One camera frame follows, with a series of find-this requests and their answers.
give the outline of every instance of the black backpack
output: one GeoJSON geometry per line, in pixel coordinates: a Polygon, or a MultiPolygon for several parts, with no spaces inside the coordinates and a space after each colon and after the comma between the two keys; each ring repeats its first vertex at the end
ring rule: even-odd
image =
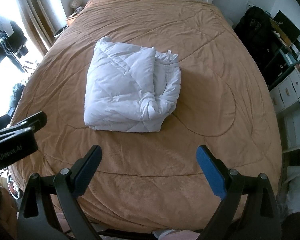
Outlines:
{"type": "Polygon", "coordinates": [[[259,7],[251,7],[234,29],[239,39],[262,70],[272,58],[270,16],[259,7]]]}

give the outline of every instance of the striped curtain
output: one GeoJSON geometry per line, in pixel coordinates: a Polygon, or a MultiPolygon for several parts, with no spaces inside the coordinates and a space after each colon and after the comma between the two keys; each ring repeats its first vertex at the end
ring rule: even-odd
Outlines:
{"type": "Polygon", "coordinates": [[[22,22],[31,41],[44,56],[55,39],[52,26],[40,0],[17,0],[22,22]]]}

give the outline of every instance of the quilted bedspread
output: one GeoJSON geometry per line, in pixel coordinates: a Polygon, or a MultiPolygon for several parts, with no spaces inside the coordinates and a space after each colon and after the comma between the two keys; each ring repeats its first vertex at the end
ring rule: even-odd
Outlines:
{"type": "MultiPolygon", "coordinates": [[[[204,228],[220,199],[196,161],[202,144],[228,168],[248,176],[264,172],[278,188],[281,143],[266,83],[211,4],[90,0],[31,77],[13,123],[38,111],[48,123],[35,134],[39,150],[10,167],[15,181],[24,190],[33,172],[56,174],[100,145],[103,159],[78,202],[111,228],[204,228]],[[104,36],[178,54],[180,96],[160,132],[94,131],[84,124],[87,72],[104,36]]],[[[53,203],[60,211],[55,196],[53,203]]]]}

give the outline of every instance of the bed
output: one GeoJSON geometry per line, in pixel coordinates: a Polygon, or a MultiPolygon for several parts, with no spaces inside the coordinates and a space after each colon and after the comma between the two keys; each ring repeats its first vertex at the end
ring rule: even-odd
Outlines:
{"type": "MultiPolygon", "coordinates": [[[[114,229],[204,228],[220,200],[196,161],[202,144],[241,174],[266,173],[278,189],[281,143],[267,86],[212,4],[90,0],[34,72],[12,122],[38,111],[48,123],[35,134],[39,150],[10,167],[15,182],[24,190],[33,172],[56,174],[100,145],[102,162],[78,202],[90,219],[114,229]],[[103,36],[179,55],[180,96],[160,132],[84,125],[87,71],[103,36]]],[[[53,203],[60,211],[58,200],[53,203]]]]}

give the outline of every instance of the blue gripper pad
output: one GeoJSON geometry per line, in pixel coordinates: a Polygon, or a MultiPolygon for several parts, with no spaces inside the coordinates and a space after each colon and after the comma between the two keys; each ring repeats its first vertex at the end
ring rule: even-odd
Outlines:
{"type": "Polygon", "coordinates": [[[214,195],[223,200],[227,194],[225,180],[202,146],[199,146],[197,149],[197,162],[214,195]]]}

